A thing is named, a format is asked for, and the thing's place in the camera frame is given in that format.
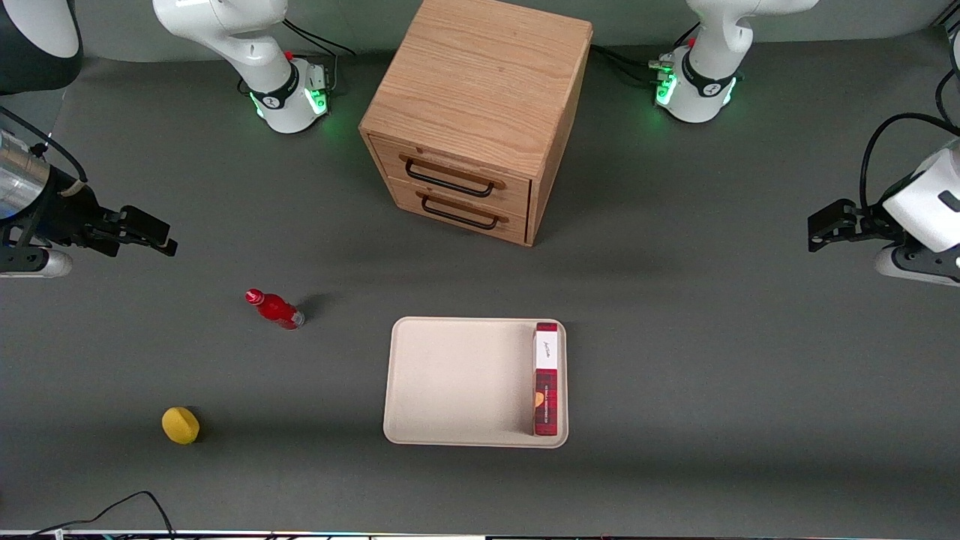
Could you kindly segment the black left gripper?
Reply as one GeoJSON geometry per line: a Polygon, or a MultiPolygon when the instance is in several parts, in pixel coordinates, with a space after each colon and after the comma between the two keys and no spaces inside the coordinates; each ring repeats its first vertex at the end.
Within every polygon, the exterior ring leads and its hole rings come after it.
{"type": "Polygon", "coordinates": [[[807,217],[807,251],[815,253],[833,242],[850,242],[857,235],[857,224],[860,230],[871,230],[875,239],[891,242],[892,246],[909,243],[903,226],[884,216],[881,205],[858,208],[851,199],[837,199],[807,217]]]}

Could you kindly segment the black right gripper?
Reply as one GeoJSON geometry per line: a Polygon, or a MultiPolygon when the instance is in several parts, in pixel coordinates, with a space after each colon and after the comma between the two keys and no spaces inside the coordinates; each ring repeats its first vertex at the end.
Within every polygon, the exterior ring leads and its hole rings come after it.
{"type": "Polygon", "coordinates": [[[71,195],[57,195],[46,215],[46,239],[61,246],[78,246],[107,257],[117,257],[121,244],[151,248],[174,257],[179,244],[169,237],[170,226],[132,205],[120,209],[118,224],[105,222],[111,212],[99,204],[84,184],[71,195]]]}

